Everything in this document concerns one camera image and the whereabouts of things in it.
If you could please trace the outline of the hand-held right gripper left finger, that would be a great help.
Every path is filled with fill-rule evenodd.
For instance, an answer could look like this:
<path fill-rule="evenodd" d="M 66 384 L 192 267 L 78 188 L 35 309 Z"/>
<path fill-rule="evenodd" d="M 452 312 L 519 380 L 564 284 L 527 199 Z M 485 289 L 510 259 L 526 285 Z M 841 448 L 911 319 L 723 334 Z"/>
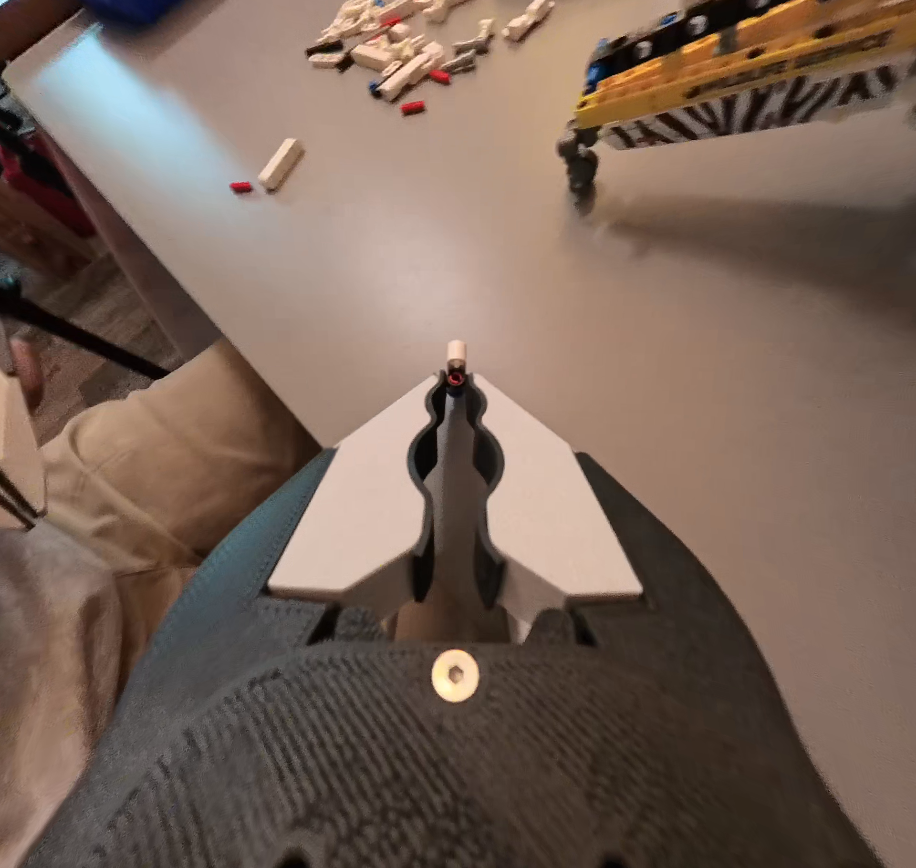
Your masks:
<path fill-rule="evenodd" d="M 276 597 L 322 603 L 408 603 L 426 499 L 408 450 L 431 422 L 430 375 L 339 442 L 271 573 Z"/>

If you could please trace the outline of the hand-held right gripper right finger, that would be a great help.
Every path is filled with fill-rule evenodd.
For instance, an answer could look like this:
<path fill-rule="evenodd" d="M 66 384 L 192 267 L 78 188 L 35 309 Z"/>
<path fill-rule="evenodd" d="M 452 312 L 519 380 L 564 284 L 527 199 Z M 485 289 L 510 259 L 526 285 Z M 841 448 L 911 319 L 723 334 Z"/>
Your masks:
<path fill-rule="evenodd" d="M 571 445 L 482 375 L 465 385 L 476 514 L 475 584 L 487 608 L 569 609 L 643 587 Z"/>

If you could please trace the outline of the white lego beam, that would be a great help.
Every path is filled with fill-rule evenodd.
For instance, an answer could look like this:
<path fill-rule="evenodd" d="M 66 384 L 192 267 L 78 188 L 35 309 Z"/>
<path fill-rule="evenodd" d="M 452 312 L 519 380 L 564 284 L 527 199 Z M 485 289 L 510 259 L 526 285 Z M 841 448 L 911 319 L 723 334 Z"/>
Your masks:
<path fill-rule="evenodd" d="M 258 185 L 268 193 L 278 190 L 303 154 L 304 146 L 299 139 L 285 139 L 258 174 Z"/>

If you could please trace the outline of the pile of small lego pieces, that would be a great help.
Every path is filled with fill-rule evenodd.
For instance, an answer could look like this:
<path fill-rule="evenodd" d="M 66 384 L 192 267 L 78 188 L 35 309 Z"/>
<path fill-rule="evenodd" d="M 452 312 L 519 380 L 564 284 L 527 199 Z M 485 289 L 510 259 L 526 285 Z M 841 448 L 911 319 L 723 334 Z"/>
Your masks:
<path fill-rule="evenodd" d="M 430 32 L 474 0 L 345 0 L 330 25 L 304 51 L 315 69 L 371 73 L 369 94 L 395 103 L 418 84 L 449 85 L 471 72 L 495 37 L 495 21 L 479 21 L 472 38 L 443 44 Z"/>

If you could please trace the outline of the yellow black lego model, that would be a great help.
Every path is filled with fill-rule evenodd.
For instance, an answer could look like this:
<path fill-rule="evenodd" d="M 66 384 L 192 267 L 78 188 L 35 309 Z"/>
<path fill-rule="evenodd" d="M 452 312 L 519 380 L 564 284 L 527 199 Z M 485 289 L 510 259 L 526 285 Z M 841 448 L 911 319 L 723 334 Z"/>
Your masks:
<path fill-rule="evenodd" d="M 906 103 L 914 128 L 915 0 L 679 0 L 598 42 L 556 150 L 570 192 L 619 151 L 818 121 Z"/>

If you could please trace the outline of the white lego panel piece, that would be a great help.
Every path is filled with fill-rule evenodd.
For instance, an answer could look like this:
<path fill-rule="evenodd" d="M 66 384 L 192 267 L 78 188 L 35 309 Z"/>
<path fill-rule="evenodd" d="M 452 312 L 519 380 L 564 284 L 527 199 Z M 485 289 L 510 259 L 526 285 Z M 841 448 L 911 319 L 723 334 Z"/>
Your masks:
<path fill-rule="evenodd" d="M 501 35 L 512 44 L 519 44 L 531 31 L 552 13 L 554 0 L 532 0 L 524 12 L 512 18 L 502 29 Z"/>

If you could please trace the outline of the person's left hand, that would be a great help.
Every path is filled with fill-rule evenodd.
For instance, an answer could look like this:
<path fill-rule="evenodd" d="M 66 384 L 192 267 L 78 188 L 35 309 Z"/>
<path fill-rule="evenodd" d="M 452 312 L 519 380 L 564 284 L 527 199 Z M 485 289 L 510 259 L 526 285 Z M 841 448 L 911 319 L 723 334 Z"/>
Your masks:
<path fill-rule="evenodd" d="M 33 342 L 18 337 L 9 341 L 9 351 L 27 408 L 33 414 L 40 406 L 45 392 L 40 355 Z"/>

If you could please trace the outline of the black stand leg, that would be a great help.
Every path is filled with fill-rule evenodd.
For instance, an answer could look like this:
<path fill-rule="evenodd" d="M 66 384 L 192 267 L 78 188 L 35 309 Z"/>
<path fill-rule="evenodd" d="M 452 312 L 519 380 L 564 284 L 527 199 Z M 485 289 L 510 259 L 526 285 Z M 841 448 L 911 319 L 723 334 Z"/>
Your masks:
<path fill-rule="evenodd" d="M 8 318 L 36 328 L 151 381 L 161 380 L 168 374 L 166 369 L 154 362 L 42 309 L 12 290 L 2 289 L 1 291 L 1 316 L 4 320 Z"/>

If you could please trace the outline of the person's beige trouser leg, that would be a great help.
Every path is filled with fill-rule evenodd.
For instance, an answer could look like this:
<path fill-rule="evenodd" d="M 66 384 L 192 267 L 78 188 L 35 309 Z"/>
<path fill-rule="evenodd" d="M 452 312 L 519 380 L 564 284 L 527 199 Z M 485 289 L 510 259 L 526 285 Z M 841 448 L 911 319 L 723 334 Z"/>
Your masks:
<path fill-rule="evenodd" d="M 43 448 L 47 519 L 121 576 L 186 572 L 320 450 L 221 339 Z"/>

